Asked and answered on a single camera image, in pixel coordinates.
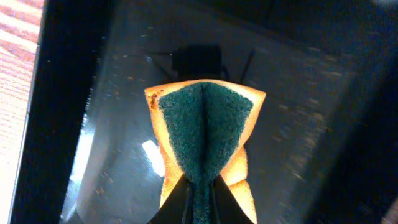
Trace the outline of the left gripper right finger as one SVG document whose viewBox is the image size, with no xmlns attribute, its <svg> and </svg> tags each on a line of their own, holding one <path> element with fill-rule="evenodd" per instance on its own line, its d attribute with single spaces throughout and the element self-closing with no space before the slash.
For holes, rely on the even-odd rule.
<svg viewBox="0 0 398 224">
<path fill-rule="evenodd" d="M 254 224 L 244 214 L 220 175 L 209 184 L 209 203 L 211 224 Z"/>
</svg>

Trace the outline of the green and yellow sponge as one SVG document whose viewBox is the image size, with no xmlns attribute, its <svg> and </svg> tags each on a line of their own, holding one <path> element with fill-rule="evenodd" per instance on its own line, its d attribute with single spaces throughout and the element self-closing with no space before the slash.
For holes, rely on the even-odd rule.
<svg viewBox="0 0 398 224">
<path fill-rule="evenodd" d="M 211 79 L 157 85 L 144 93 L 165 166 L 160 208 L 184 175 L 194 188 L 193 223 L 210 223 L 209 184 L 220 175 L 256 223 L 244 146 L 266 94 Z"/>
</svg>

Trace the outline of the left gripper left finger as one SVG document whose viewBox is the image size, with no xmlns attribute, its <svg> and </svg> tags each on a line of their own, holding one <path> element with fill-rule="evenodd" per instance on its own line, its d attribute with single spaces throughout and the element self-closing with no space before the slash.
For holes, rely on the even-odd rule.
<svg viewBox="0 0 398 224">
<path fill-rule="evenodd" d="M 182 175 L 160 210 L 147 224 L 193 224 L 192 183 Z"/>
</svg>

